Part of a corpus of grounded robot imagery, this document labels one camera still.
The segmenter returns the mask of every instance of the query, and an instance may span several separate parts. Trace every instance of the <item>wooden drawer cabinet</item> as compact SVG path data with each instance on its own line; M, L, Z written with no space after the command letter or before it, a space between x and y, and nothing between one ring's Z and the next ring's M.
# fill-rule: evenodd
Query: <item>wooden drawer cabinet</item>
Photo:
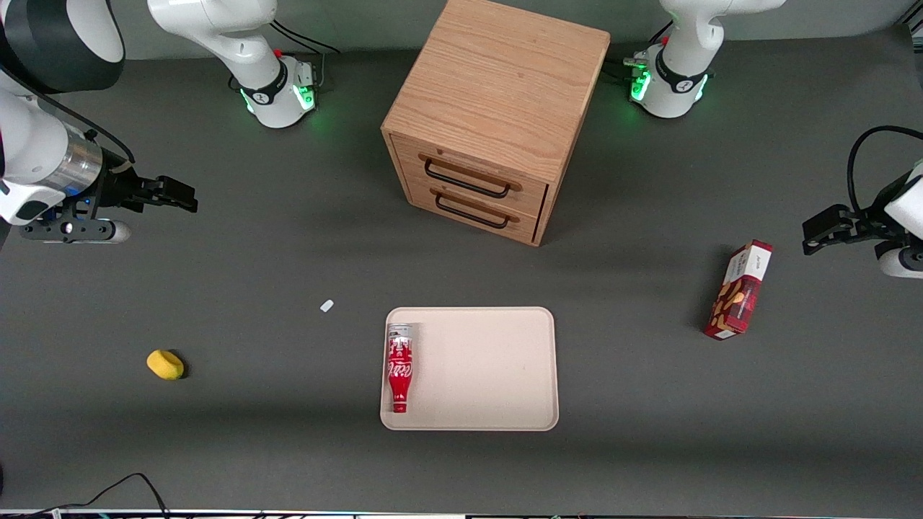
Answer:
M408 201L538 246L609 35L449 0L381 130Z
M528 175L446 153L429 143L414 143L398 136L393 136L392 142L408 182L429 182L443 190L527 214L537 215L542 209L547 184Z

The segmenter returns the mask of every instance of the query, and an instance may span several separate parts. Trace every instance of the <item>yellow sponge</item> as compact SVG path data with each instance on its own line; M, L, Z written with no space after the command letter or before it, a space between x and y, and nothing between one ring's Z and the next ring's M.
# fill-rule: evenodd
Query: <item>yellow sponge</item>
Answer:
M148 355L148 368L164 380L176 380L183 376L183 361L166 350L154 350Z

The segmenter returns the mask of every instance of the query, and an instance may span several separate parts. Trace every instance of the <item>coca-cola bottle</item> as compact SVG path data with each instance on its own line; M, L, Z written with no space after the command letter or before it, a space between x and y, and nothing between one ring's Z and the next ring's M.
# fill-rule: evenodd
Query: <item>coca-cola bottle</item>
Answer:
M410 325L388 326L388 384L395 413L407 412L407 392L414 375L412 346Z

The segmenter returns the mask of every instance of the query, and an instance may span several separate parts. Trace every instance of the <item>drawer handle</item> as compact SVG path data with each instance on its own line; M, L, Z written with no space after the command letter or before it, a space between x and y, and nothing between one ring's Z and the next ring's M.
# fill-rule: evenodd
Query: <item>drawer handle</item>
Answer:
M452 214L461 216L462 218L467 218L468 220L471 220L473 222L478 222L481 225L486 225L488 227L493 227L495 229L503 229L504 227L507 226L507 223L509 223L509 216L504 217L503 223L491 222L490 220L485 220L484 218L481 218L480 216L474 216L473 214L469 214L465 211L455 209L454 207L449 207L448 205L442 203L441 200L442 200L442 193L437 193L436 194L436 207L440 208L441 210L445 212L451 212Z
M453 186L464 187L465 189L470 189L471 191L474 191L475 193L480 193L482 195L486 195L494 199L502 199L506 197L509 194L509 189L512 187L510 184L507 184L507 186L504 187L502 191L499 191L499 192L491 191L490 189L484 189L483 187L475 186L474 184L468 184L467 182L456 180L450 176L445 176L445 175L436 173L435 171L429 169L429 166L431 165L433 165L433 160L426 159L426 163L423 165L423 169L426 171L427 176L431 178L435 178L436 180L441 180L442 182L452 184Z

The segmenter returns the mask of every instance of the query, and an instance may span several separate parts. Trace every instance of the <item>tray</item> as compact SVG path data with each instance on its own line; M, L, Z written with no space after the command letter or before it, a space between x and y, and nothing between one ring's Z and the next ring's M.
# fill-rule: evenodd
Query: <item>tray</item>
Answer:
M407 412L391 411L387 348L381 422L393 430L545 431L557 425L555 321L545 308L395 308L412 323Z

